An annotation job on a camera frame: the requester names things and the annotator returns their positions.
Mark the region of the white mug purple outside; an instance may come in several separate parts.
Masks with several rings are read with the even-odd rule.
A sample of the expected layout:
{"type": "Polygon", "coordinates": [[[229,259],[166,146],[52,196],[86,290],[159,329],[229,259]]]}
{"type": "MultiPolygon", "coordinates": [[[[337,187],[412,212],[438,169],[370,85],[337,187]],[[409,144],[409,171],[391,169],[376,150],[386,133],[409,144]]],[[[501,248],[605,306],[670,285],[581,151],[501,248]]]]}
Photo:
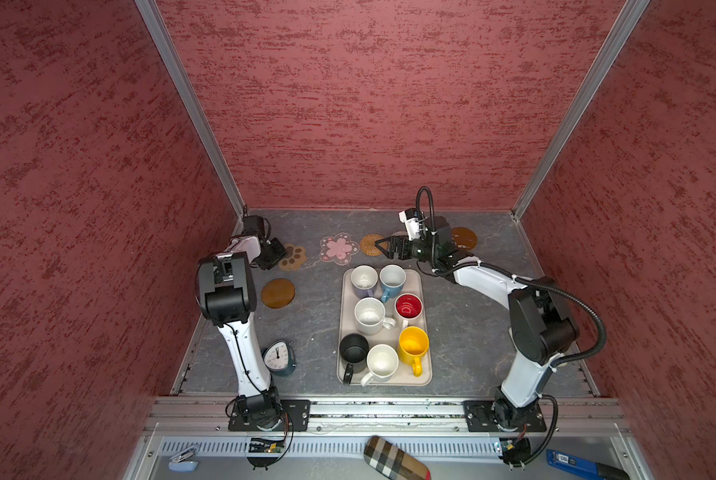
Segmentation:
{"type": "Polygon", "coordinates": [[[360,265],[353,269],[350,275],[353,292],[359,298],[373,298],[379,275],[376,269],[368,265],[360,265]]]}

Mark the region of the blue mug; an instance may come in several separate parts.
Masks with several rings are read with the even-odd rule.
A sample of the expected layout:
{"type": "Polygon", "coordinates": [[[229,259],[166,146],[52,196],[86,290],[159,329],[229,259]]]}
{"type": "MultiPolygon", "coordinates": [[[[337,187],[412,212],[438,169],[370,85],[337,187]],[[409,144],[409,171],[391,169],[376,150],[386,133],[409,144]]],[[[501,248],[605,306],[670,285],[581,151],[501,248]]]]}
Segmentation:
{"type": "Polygon", "coordinates": [[[407,279],[406,271],[398,265],[388,265],[381,269],[379,280],[382,286],[381,301],[397,297],[403,290],[407,279]]]}

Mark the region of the paw print coaster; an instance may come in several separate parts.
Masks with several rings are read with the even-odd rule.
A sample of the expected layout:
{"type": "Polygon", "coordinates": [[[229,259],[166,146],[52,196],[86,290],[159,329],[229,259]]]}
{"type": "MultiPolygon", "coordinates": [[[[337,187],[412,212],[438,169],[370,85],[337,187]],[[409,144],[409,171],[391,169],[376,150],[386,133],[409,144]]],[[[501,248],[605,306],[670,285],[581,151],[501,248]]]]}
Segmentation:
{"type": "Polygon", "coordinates": [[[283,271],[296,271],[307,261],[306,249],[303,246],[287,243],[284,245],[285,256],[278,263],[283,271]]]}

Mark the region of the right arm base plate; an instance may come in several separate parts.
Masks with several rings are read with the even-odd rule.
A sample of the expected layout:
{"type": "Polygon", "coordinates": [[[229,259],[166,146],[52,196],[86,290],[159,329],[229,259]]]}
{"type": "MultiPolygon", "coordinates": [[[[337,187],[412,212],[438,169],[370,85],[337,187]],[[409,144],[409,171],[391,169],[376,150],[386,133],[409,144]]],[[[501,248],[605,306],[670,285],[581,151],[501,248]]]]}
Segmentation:
{"type": "Polygon", "coordinates": [[[508,400],[468,400],[463,402],[469,432],[540,433],[547,430],[539,404],[515,407],[508,400]]]}

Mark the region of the brown glossy round coaster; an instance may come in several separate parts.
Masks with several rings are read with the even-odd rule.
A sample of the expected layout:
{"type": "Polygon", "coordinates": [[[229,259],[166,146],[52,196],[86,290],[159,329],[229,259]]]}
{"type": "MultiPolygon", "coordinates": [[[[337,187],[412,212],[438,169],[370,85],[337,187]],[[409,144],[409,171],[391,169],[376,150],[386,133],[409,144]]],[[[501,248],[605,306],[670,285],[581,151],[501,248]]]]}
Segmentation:
{"type": "Polygon", "coordinates": [[[459,249],[472,251],[478,245],[477,234],[466,227],[455,227],[451,230],[451,237],[459,249]]]}

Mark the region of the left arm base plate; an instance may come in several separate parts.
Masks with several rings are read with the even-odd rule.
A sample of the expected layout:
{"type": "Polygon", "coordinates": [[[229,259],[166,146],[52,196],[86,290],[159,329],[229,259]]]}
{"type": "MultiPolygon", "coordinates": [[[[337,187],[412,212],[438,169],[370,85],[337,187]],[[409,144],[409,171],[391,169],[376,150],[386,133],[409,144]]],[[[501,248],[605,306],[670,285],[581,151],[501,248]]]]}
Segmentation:
{"type": "Polygon", "coordinates": [[[226,407],[228,430],[231,432],[282,433],[284,426],[288,431],[305,432],[310,421],[312,402],[310,400],[283,399],[279,407],[271,403],[249,405],[241,398],[226,407]]]}

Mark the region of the pink flower coaster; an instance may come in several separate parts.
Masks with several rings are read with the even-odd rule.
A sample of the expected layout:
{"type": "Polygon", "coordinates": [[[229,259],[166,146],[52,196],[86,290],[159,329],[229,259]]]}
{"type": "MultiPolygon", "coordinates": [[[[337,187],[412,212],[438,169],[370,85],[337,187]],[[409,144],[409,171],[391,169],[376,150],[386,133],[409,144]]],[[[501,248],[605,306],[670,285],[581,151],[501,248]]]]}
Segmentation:
{"type": "Polygon", "coordinates": [[[360,251],[360,245],[353,241],[348,233],[340,232],[324,237],[320,241],[320,260],[333,262],[339,266],[351,263],[352,257],[360,251]]]}

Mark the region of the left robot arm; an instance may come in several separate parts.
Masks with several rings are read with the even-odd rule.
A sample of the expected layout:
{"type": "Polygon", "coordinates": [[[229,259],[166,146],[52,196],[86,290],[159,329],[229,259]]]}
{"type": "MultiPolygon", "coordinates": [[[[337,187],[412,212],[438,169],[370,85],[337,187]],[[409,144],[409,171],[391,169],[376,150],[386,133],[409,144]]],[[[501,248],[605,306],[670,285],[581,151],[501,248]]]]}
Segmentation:
{"type": "Polygon", "coordinates": [[[196,299],[232,357],[238,391],[230,416],[248,427],[273,431],[283,424],[284,411],[255,330],[257,296],[251,263],[261,253],[258,237],[239,236],[225,251],[201,259],[196,299]]]}

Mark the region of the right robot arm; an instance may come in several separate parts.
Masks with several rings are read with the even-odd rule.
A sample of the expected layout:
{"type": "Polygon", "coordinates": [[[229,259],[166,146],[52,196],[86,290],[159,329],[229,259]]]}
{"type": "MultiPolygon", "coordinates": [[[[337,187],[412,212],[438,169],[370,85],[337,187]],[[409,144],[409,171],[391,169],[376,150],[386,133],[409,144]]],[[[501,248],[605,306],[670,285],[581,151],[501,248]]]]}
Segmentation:
{"type": "Polygon", "coordinates": [[[559,367],[590,358],[606,344],[606,327],[598,313],[547,276],[521,277],[484,262],[453,243],[440,246],[431,233],[415,239],[381,238],[375,247],[389,259],[427,262],[432,275],[481,293],[508,310],[516,354],[492,404],[492,422],[504,431],[513,431],[527,422],[549,378],[559,367]],[[575,354],[567,352],[580,335],[570,313],[570,302],[589,315],[597,331],[593,346],[575,354]]]}

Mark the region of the brown wicker round coaster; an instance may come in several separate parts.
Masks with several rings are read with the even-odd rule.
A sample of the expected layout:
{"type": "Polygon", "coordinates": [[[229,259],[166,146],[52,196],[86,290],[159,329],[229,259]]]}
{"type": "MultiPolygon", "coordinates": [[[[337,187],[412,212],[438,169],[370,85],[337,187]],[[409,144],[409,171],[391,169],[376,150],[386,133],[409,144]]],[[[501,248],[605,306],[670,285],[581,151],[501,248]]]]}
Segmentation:
{"type": "Polygon", "coordinates": [[[376,246],[376,242],[383,239],[383,236],[381,234],[368,234],[365,237],[363,237],[360,241],[360,249],[361,251],[369,256],[369,257],[378,257],[382,256],[383,252],[379,247],[376,246]]]}

